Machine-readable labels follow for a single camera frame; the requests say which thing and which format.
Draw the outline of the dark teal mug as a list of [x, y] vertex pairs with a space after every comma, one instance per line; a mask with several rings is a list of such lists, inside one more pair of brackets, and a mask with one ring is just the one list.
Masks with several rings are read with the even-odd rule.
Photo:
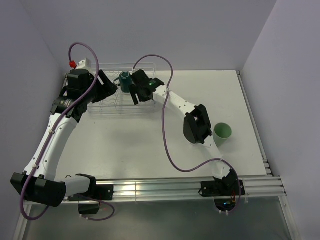
[[132, 77], [129, 71], [122, 71], [118, 78], [113, 83], [120, 87], [121, 91], [125, 94], [130, 93], [130, 86], [133, 84]]

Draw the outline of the light green plastic cup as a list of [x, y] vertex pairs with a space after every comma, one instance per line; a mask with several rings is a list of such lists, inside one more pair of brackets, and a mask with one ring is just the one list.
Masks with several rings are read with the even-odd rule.
[[232, 128], [223, 122], [217, 123], [213, 129], [213, 139], [217, 147], [223, 145], [232, 135]]

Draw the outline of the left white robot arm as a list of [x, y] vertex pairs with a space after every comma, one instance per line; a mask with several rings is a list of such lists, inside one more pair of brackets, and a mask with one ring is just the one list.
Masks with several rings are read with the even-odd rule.
[[57, 167], [88, 105], [112, 96], [118, 88], [102, 70], [94, 76], [87, 69], [73, 69], [66, 78], [67, 85], [52, 104], [48, 127], [36, 153], [22, 173], [15, 172], [11, 177], [10, 183], [19, 193], [21, 204], [30, 201], [58, 207], [64, 198], [80, 194], [91, 200], [98, 193], [94, 176], [78, 173], [57, 181]]

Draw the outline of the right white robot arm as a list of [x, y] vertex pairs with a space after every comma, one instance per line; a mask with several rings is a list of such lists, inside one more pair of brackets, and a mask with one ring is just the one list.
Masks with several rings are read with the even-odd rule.
[[144, 70], [133, 70], [131, 79], [133, 84], [129, 86], [130, 95], [133, 103], [138, 105], [148, 101], [155, 101], [162, 105], [161, 109], [161, 130], [164, 150], [170, 164], [181, 173], [191, 173], [207, 164], [213, 164], [213, 169], [217, 173], [213, 174], [214, 189], [218, 196], [230, 194], [233, 189], [236, 193], [241, 194], [241, 182], [233, 166], [220, 157], [213, 157], [205, 162], [191, 168], [183, 169], [178, 167], [169, 152], [167, 134], [165, 127], [165, 111], [172, 110], [182, 119], [182, 131], [185, 139], [193, 145], [201, 145], [209, 150], [217, 150], [218, 145], [214, 140], [214, 132], [207, 111], [203, 104], [195, 105], [183, 99], [170, 90], [170, 83], [173, 74], [167, 84], [158, 78], [150, 78]]

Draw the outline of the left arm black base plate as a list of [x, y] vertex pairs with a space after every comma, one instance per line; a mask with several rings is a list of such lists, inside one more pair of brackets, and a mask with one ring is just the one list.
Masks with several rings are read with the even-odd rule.
[[85, 201], [88, 199], [99, 201], [111, 201], [114, 194], [113, 184], [98, 184], [96, 185], [93, 193], [79, 193], [73, 196], [69, 196], [68, 201]]

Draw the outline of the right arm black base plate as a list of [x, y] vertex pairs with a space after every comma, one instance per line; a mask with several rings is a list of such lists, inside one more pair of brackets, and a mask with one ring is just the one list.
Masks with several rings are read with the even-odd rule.
[[243, 181], [227, 182], [226, 180], [215, 179], [208, 181], [201, 181], [201, 194], [203, 197], [231, 197], [233, 194], [236, 196], [244, 196], [246, 194]]

